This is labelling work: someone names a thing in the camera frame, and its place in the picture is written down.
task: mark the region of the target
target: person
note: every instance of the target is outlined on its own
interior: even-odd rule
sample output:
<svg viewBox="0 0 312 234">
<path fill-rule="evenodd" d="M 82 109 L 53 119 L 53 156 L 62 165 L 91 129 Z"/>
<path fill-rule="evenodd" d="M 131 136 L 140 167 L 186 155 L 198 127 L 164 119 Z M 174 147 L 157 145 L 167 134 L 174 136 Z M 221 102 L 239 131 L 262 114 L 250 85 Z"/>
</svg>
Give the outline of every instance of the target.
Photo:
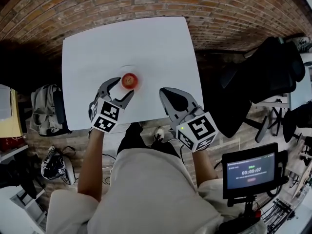
<svg viewBox="0 0 312 234">
<path fill-rule="evenodd" d="M 51 195 L 47 234 L 210 234 L 244 212 L 227 207 L 223 183 L 206 151 L 192 153 L 198 188 L 174 147 L 155 130 L 151 148 L 144 144 L 139 123 L 132 123 L 117 151 L 111 185 L 102 197 L 104 133 L 93 129 L 78 180 L 78 193 Z M 244 233 L 266 233 L 262 221 Z"/>
</svg>

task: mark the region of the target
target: brick wall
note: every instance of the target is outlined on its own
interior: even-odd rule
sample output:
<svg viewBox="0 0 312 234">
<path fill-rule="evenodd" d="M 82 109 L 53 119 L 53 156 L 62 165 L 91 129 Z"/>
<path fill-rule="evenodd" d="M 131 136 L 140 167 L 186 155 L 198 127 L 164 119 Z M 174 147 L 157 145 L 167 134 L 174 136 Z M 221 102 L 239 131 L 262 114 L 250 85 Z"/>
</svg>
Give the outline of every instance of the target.
<svg viewBox="0 0 312 234">
<path fill-rule="evenodd" d="M 0 39 L 53 58 L 72 34 L 161 16 L 184 16 L 195 49 L 247 51 L 269 36 L 312 36 L 308 15 L 295 0 L 8 0 L 0 2 Z"/>
</svg>

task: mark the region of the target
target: black pants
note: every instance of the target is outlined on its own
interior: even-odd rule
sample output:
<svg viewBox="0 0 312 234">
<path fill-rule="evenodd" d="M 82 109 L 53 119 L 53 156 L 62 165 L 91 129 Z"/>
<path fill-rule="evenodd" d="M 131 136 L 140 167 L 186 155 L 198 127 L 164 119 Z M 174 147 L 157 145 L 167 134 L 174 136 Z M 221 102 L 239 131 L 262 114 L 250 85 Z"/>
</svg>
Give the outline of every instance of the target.
<svg viewBox="0 0 312 234">
<path fill-rule="evenodd" d="M 152 148 L 165 154 L 171 154 L 178 158 L 179 155 L 176 153 L 174 147 L 169 142 L 162 143 L 154 141 L 151 147 L 145 145 L 140 133 L 143 128 L 138 123 L 132 123 L 126 131 L 126 136 L 122 139 L 120 146 L 117 151 L 117 155 L 124 149 L 130 148 Z"/>
</svg>

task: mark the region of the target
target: red apple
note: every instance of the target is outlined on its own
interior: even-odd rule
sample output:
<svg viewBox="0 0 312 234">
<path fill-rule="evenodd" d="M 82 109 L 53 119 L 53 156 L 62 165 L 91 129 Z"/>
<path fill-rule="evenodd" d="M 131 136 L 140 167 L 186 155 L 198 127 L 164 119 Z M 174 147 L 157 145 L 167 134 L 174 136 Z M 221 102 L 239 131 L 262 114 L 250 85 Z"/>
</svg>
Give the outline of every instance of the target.
<svg viewBox="0 0 312 234">
<path fill-rule="evenodd" d="M 138 79 L 135 74 L 127 73 L 121 79 L 121 84 L 126 89 L 134 89 L 137 86 Z"/>
</svg>

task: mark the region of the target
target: person's leg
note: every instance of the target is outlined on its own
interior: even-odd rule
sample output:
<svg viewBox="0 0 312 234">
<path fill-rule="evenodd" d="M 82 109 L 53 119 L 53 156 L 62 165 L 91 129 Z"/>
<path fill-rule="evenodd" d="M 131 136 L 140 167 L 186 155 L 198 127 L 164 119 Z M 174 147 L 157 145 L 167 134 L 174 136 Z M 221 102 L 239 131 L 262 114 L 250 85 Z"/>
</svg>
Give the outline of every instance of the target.
<svg viewBox="0 0 312 234">
<path fill-rule="evenodd" d="M 162 127 L 156 128 L 154 132 L 155 141 L 153 142 L 151 148 L 154 150 L 160 151 L 162 153 L 171 154 L 173 156 L 180 158 L 171 143 L 162 142 L 162 140 L 164 139 L 164 136 L 165 136 L 165 131 L 163 130 L 163 128 Z"/>
<path fill-rule="evenodd" d="M 125 137 L 122 139 L 120 146 L 118 147 L 117 155 L 124 149 L 130 148 L 149 148 L 145 145 L 140 133 L 143 128 L 138 122 L 132 123 L 126 131 Z"/>
</svg>

